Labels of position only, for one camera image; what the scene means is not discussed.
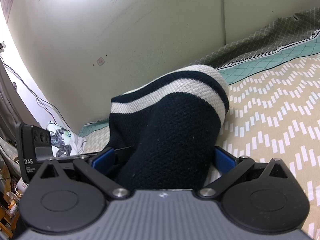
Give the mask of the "navy white striped knit garment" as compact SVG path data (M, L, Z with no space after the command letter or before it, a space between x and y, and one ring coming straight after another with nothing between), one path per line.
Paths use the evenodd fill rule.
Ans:
M116 182L131 191L200 189L228 110L225 79L205 65L181 68L114 97L108 144L133 150Z

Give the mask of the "white printed cloth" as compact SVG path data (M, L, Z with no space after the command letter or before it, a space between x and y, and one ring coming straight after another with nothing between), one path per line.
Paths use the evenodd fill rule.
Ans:
M54 157L68 157L84 153L87 142L85 138L77 136L75 133L54 122L50 122L47 125L47 130L50 133Z

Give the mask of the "patterned beige teal bedsheet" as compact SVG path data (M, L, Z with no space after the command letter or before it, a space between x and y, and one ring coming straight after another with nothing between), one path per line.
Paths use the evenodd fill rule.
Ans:
M228 85L215 146L235 157L283 159L311 204L304 228L319 239L319 9L278 18L193 65L214 68ZM109 146L109 117L80 135L85 153Z

